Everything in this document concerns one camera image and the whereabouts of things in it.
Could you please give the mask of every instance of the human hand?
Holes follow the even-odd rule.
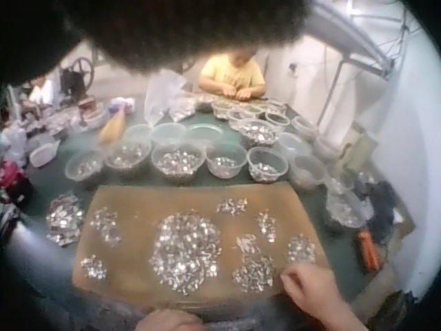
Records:
[[[251,99],[251,91],[247,88],[239,90],[236,94],[236,99],[240,101],[247,101]]]
[[[155,310],[139,321],[135,331],[203,331],[202,321],[181,310]]]
[[[225,84],[222,87],[222,94],[228,98],[233,98],[236,96],[236,88],[234,86],[229,85],[229,84]]]
[[[342,299],[331,270],[313,264],[293,264],[280,277],[292,301],[328,330],[366,330]]]

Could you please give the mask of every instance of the green table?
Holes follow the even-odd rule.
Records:
[[[135,123],[143,122],[143,98],[137,97],[136,104],[141,105],[141,107],[137,107],[136,112],[127,117],[127,127]],[[216,124],[224,130],[225,140],[238,141],[238,133],[231,130],[227,122],[217,121],[212,114],[197,114],[196,116],[183,121],[183,124],[187,126],[195,123]],[[35,193],[30,205],[25,210],[30,217],[30,219],[28,219],[26,222],[26,227],[33,233],[33,235],[38,236],[39,240],[47,240],[45,239],[45,235],[48,233],[48,228],[45,223],[45,213],[51,200],[55,199],[60,194],[72,190],[82,200],[83,207],[85,209],[88,208],[94,192],[84,191],[75,186],[72,181],[65,177],[64,168],[68,162],[68,159],[74,153],[80,150],[87,150],[97,144],[98,133],[99,131],[91,131],[69,137],[67,141],[64,141],[60,145],[58,155],[54,161],[47,164],[40,170],[32,167],[27,170],[30,180],[35,187]],[[209,173],[206,165],[204,165],[200,169],[196,180],[193,182],[193,185],[218,186],[247,183],[252,183],[247,171],[247,167],[244,167],[237,177],[229,181],[224,181],[212,176]],[[103,182],[103,185],[138,185],[161,187],[169,186],[169,183],[166,182],[162,176],[159,176],[156,170],[151,166],[150,169],[146,171],[144,176],[140,176],[139,178],[132,180],[122,181],[117,177],[109,175]],[[368,282],[370,282],[371,276],[365,275],[360,267],[358,253],[353,245],[353,237],[348,234],[335,236],[325,227],[323,222],[325,193],[324,188],[317,188],[311,192],[299,193],[299,197],[316,229],[317,235],[322,243],[323,248],[325,249],[329,263],[336,273],[338,287],[340,288],[343,297],[347,300],[352,300],[364,289]],[[53,298],[56,302],[60,302],[62,306],[66,307],[76,305],[76,309],[81,310],[81,305],[83,305],[87,300],[81,298],[78,301],[74,300],[75,303],[73,303],[72,298],[68,296],[70,295],[70,291],[72,291],[72,284],[69,283],[69,281],[70,273],[72,272],[72,262],[76,253],[76,245],[73,244],[67,248],[58,248],[56,245],[51,244],[48,247],[50,249],[53,248],[54,259],[58,259],[58,261],[65,260],[65,266],[62,267],[63,280],[58,282],[57,285],[50,283],[56,282],[57,276],[55,274],[50,274],[51,270],[44,270],[44,267],[42,267],[42,270],[39,272],[35,273],[32,273],[32,270],[25,270],[26,268],[30,267],[26,267],[25,265],[20,266],[19,263],[16,263],[16,268],[24,268],[22,270],[23,274],[30,273],[31,276],[28,276],[27,280],[31,283],[31,285],[32,283],[38,283],[38,285],[35,286],[41,292],[44,292],[45,296]],[[34,265],[38,266],[39,264],[38,262],[34,261]]]

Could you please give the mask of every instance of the brown cardboard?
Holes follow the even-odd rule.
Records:
[[[237,217],[216,214],[224,198],[247,198],[247,211]],[[118,212],[122,242],[115,248],[104,243],[90,226],[95,210],[107,206]],[[207,279],[198,291],[185,297],[160,285],[148,260],[152,254],[156,228],[154,224],[168,215],[194,209],[210,217],[221,233],[222,253],[218,258],[216,278]],[[276,242],[268,243],[260,233],[254,217],[269,209],[277,219]],[[280,292],[276,285],[261,294],[247,294],[232,282],[232,272],[240,264],[236,237],[255,234],[261,250],[270,255],[278,268],[286,265],[289,239],[303,233],[316,244],[317,264],[329,267],[316,231],[308,219],[297,194],[288,183],[273,185],[235,185],[210,188],[141,188],[101,186],[90,204],[76,254],[73,284],[101,296],[124,301],[141,309],[158,306],[204,306],[231,300],[254,300]],[[95,254],[108,270],[105,281],[85,277],[80,261]]]

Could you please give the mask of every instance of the child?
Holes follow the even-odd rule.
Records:
[[[240,101],[265,94],[265,80],[252,60],[256,50],[243,49],[212,57],[199,77],[199,88]]]

